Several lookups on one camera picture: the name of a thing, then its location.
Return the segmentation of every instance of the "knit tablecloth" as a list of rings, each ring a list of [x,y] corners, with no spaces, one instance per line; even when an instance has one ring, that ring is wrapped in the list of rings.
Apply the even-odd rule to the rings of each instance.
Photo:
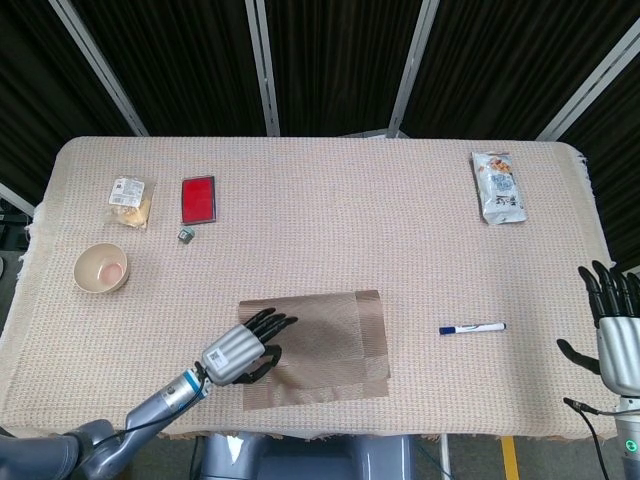
[[[472,151],[508,151],[528,219],[482,219]],[[125,415],[237,322],[238,303],[378,290],[389,396],[244,412],[216,388],[165,432],[588,434],[563,396],[615,397],[556,339],[596,352],[577,274],[607,264],[580,154],[561,143],[78,138],[59,153],[0,339],[0,425],[23,436]],[[105,224],[120,175],[157,181],[146,231]],[[180,230],[183,178],[215,175],[218,221]],[[128,283],[91,295],[77,256],[120,245]],[[441,337],[438,327],[506,322]],[[594,418],[598,432],[614,422]]]

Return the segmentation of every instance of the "red card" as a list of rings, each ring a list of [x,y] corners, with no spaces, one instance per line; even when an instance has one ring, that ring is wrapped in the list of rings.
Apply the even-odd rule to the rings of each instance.
[[[182,223],[195,225],[216,221],[214,177],[187,178],[182,182]]]

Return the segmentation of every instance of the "black curtain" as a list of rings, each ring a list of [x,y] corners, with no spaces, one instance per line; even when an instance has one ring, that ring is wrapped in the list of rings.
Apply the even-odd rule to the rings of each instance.
[[[401,130],[533,140],[639,15],[637,1],[441,0]]]
[[[73,3],[151,135],[265,135],[244,2]]]
[[[560,138],[587,157],[612,258],[640,265],[640,57]]]
[[[420,0],[267,0],[283,136],[387,128]]]
[[[0,110],[0,182],[31,203],[68,140],[131,135],[47,0],[0,3]]]

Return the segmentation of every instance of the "food package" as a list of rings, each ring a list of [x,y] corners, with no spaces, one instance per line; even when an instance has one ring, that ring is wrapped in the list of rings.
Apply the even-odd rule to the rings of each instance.
[[[108,223],[147,228],[155,182],[148,178],[119,176],[109,195]]]
[[[522,197],[513,178],[513,162],[508,153],[472,153],[482,215],[487,223],[523,222]]]

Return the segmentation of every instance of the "bowl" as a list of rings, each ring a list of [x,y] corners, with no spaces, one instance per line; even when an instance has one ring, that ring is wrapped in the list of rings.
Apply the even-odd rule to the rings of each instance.
[[[73,278],[85,292],[113,292],[129,278],[127,255],[112,243],[93,245],[76,260]]]

